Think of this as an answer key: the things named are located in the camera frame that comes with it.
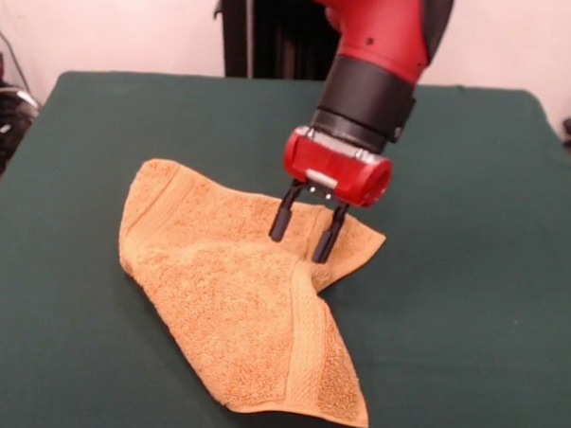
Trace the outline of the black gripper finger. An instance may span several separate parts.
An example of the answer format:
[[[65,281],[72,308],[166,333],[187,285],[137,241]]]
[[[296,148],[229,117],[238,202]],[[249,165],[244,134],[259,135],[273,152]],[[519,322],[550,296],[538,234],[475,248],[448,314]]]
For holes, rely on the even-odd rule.
[[[272,241],[282,241],[292,218],[294,202],[296,202],[302,191],[307,190],[308,188],[309,184],[306,181],[300,182],[297,179],[292,180],[288,191],[285,192],[280,202],[270,228],[269,237]]]
[[[324,264],[330,257],[333,246],[342,230],[348,210],[349,204],[342,202],[338,203],[334,209],[331,215],[330,225],[323,232],[313,252],[312,261],[316,264]]]

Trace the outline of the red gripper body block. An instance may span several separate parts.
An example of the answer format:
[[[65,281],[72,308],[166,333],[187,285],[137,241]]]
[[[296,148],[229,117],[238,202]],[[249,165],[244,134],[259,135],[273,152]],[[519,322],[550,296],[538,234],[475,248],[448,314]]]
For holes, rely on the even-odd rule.
[[[384,195],[393,163],[382,155],[302,126],[294,129],[283,156],[286,173],[322,187],[342,202],[369,208]]]

